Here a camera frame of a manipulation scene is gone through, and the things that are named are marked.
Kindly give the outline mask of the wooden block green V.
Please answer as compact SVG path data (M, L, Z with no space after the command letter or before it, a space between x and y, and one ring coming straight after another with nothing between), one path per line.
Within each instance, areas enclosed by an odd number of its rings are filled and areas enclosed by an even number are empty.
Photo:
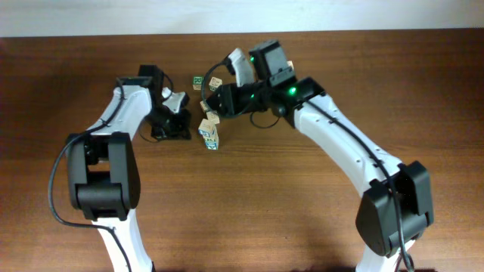
M205 138L205 145L208 150L217 150L219 148L219 139Z

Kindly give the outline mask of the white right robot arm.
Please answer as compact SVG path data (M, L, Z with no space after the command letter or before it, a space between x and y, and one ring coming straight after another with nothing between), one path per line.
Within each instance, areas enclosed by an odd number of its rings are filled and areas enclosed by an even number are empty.
M359 130L313 78L298 79L277 40L219 62L236 81L201 94L225 119L271 111L314 141L340 167L361 198L355 219L365 250L357 271L416 269L408 250L434 222L430 173L404 164Z

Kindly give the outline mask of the wooden block blue side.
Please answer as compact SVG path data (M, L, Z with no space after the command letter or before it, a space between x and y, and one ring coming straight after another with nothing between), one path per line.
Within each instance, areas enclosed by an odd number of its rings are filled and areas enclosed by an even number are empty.
M201 135L203 136L203 139L205 140L205 142L215 142L215 143L219 142L219 136L217 131L211 131L211 132L204 131Z

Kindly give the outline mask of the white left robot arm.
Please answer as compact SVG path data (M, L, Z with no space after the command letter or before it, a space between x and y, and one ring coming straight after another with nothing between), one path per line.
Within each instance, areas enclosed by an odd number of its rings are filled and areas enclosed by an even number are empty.
M189 140L189 96L165 86L171 79L156 65L116 80L113 98L85 132L67 138L70 202L85 228L99 231L116 271L153 271L137 222L141 196L132 140L140 125L150 126L154 143Z

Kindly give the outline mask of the wooden block letter S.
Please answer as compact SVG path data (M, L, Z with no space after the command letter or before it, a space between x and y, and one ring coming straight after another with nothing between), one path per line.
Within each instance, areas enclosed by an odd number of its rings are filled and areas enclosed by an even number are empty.
M216 125L211 123L208 119L202 119L197 130L198 133L201 135L204 131L216 131Z

